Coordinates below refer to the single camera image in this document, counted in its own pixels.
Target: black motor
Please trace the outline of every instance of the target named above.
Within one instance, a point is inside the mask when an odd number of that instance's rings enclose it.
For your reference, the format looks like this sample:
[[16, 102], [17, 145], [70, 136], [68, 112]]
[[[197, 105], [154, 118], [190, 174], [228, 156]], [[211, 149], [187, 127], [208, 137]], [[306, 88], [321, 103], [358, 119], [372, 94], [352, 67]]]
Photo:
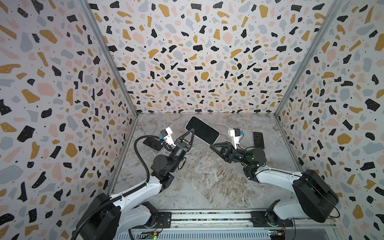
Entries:
[[[187, 141], [185, 138], [191, 134], [191, 140]], [[179, 163], [183, 160], [185, 154], [189, 152], [193, 144], [195, 136], [195, 129], [191, 129], [184, 133], [175, 141], [175, 147], [169, 156], [160, 154], [155, 157], [151, 169], [153, 170], [152, 176], [156, 176], [162, 183], [162, 189], [166, 189], [172, 182], [174, 176], [170, 172], [174, 172], [178, 168]]]

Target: phone screen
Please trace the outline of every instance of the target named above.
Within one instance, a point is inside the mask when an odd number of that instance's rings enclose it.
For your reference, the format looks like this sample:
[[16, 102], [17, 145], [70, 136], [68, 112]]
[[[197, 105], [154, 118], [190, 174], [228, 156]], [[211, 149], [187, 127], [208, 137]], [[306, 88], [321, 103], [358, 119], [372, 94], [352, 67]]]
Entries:
[[216, 129], [212, 128], [195, 116], [191, 117], [185, 126], [185, 129], [187, 130], [191, 130], [192, 128], [195, 129], [195, 136], [208, 143], [209, 145], [214, 144], [220, 135]]
[[253, 132], [253, 145], [264, 149], [264, 139], [261, 132]]

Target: black cable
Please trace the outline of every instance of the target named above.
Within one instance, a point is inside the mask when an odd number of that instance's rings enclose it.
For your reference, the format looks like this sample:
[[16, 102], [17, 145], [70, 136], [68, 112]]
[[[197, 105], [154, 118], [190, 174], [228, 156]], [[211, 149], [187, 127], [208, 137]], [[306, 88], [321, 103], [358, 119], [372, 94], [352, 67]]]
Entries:
[[264, 170], [261, 170], [260, 172], [256, 173], [255, 174], [255, 177], [259, 174], [259, 173], [262, 173], [264, 171], [276, 171], [276, 172], [282, 172], [282, 173], [286, 173], [286, 174], [290, 174], [289, 172], [284, 172], [284, 171], [280, 171], [280, 170], [276, 170], [276, 169], [264, 169]]
[[[313, 189], [316, 189], [313, 185], [312, 185], [312, 183], [311, 182], [309, 182], [308, 181], [308, 183], [313, 187]], [[331, 215], [328, 215], [328, 217], [333, 217], [333, 218], [339, 218], [340, 217], [340, 212], [339, 212], [339, 210], [337, 209], [337, 207], [336, 206], [334, 206], [326, 197], [324, 197], [323, 196], [323, 194], [321, 194], [321, 192], [319, 192], [317, 189], [316, 189], [316, 191], [325, 199], [325, 200], [327, 200], [331, 205], [332, 205], [332, 207], [334, 208], [334, 209], [336, 209], [336, 211], [337, 211], [337, 213], [339, 214], [337, 217], [334, 217], [334, 216], [331, 216]]]
[[140, 186], [138, 186], [138, 187], [135, 187], [134, 189], [132, 189], [132, 190], [130, 190], [130, 191], [128, 191], [128, 192], [126, 192], [126, 193], [124, 193], [122, 196], [123, 197], [126, 197], [126, 196], [128, 196], [129, 194], [132, 194], [132, 193], [134, 193], [134, 192], [136, 192], [137, 190], [139, 190], [140, 188], [143, 188], [143, 187], [145, 187], [147, 185], [147, 183], [146, 182], [144, 182], [143, 184], [141, 184]]
[[146, 182], [149, 182], [149, 170], [148, 170], [148, 167], [147, 167], [147, 165], [145, 164], [143, 158], [140, 156], [139, 151], [137, 150], [137, 142], [138, 142], [140, 139], [147, 138], [147, 137], [152, 137], [152, 138], [154, 138], [154, 139], [160, 139], [158, 136], [153, 136], [153, 135], [144, 135], [144, 136], [138, 137], [138, 138], [135, 140], [134, 144], [133, 144], [133, 149], [135, 150], [135, 153], [136, 153], [137, 157], [139, 158], [141, 164], [143, 164], [143, 166], [144, 166], [145, 172], [146, 172], [146, 174], [147, 174]]
[[181, 169], [184, 167], [184, 164], [185, 164], [186, 161], [187, 161], [187, 158], [184, 157], [184, 162], [183, 162], [183, 164], [181, 165], [181, 168], [179, 168], [179, 166], [177, 166], [177, 169], [178, 169], [178, 170], [181, 170]]
[[167, 143], [164, 144], [164, 148], [165, 148], [167, 151], [169, 151], [169, 152], [172, 152], [172, 150], [173, 150], [173, 148], [172, 148], [170, 145], [168, 145]]
[[111, 199], [111, 200], [108, 200], [107, 202], [101, 204], [98, 208], [96, 208], [95, 210], [93, 210], [86, 218], [84, 218], [84, 220], [80, 223], [79, 227], [72, 232], [72, 237], [71, 237], [71, 240], [76, 240], [77, 236], [79, 235], [80, 233], [80, 230], [84, 227], [84, 225], [98, 212], [100, 212], [103, 208], [105, 208], [106, 206], [108, 206], [109, 204], [111, 203], [114, 203], [116, 202], [117, 200], [120, 200], [122, 198], [122, 196], [118, 196], [118, 197], [115, 197], [114, 199]]
[[261, 147], [257, 147], [257, 146], [250, 146], [250, 147], [246, 147], [245, 150], [247, 150], [248, 148], [261, 148]]
[[132, 235], [132, 232], [131, 232], [130, 229], [128, 230], [128, 233], [129, 233], [129, 238], [130, 238], [131, 240], [134, 240], [133, 235]]
[[161, 228], [161, 231], [157, 235], [159, 235], [163, 231], [163, 229], [164, 229], [164, 222], [163, 222], [163, 220], [159, 219], [159, 221], [162, 222], [163, 227]]
[[239, 142], [241, 142], [241, 140], [243, 139], [243, 137], [244, 137], [244, 134], [243, 134], [242, 137], [240, 138]]
[[296, 237], [296, 223], [295, 223], [295, 218], [293, 217], [293, 225], [295, 226], [295, 235], [293, 236], [293, 239], [291, 240], [294, 240], [294, 238]]
[[240, 144], [237, 144], [237, 147], [240, 148], [241, 150], [245, 151], [244, 148], [240, 147]]
[[155, 230], [151, 231], [149, 234], [152, 234], [152, 233], [156, 232], [157, 228], [159, 227], [159, 221], [157, 220], [156, 223], [157, 223], [157, 225], [156, 225]]

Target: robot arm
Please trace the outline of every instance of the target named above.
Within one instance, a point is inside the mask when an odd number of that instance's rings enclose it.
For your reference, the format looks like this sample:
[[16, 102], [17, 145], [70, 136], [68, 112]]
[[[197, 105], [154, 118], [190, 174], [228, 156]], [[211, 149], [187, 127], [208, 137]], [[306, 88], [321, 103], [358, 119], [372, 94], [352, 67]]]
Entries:
[[[172, 183], [174, 176], [171, 174], [179, 166], [185, 154], [192, 147], [195, 130], [191, 129], [175, 142], [171, 138], [172, 130], [167, 128], [161, 132], [160, 140], [175, 147], [169, 156], [157, 155], [153, 160], [151, 169], [153, 170], [149, 181], [143, 181], [123, 192], [107, 196], [102, 193], [89, 205], [84, 215], [77, 224], [77, 231], [84, 240], [112, 240], [116, 234], [125, 232], [133, 227], [145, 225], [152, 227], [156, 223], [157, 209], [149, 202], [144, 202], [147, 198], [154, 196], [167, 189]], [[185, 138], [191, 134], [191, 140]], [[103, 207], [100, 206], [111, 199], [117, 201]], [[83, 227], [81, 223], [89, 218]]]
[[[231, 129], [229, 135], [237, 145], [238, 136]], [[337, 195], [315, 171], [291, 172], [269, 167], [264, 150], [260, 147], [252, 147], [247, 151], [236, 148], [230, 142], [222, 142], [210, 148], [225, 162], [245, 165], [243, 171], [248, 180], [273, 184], [295, 193], [294, 199], [276, 200], [268, 208], [267, 218], [272, 224], [277, 225], [279, 221], [290, 217], [309, 217], [317, 222], [325, 222], [339, 202]]]

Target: terrazzo wallpaper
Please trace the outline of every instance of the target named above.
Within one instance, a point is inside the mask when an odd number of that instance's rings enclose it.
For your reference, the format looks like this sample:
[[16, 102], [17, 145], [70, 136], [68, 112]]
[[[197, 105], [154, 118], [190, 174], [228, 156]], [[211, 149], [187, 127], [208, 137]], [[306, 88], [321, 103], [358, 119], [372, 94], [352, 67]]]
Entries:
[[339, 196], [348, 240], [384, 238], [383, 14], [384, 1], [344, 1], [278, 117], [303, 168]]
[[132, 119], [77, 2], [0, 8], [0, 239], [68, 239]]
[[89, 0], [139, 113], [274, 112], [332, 0]]

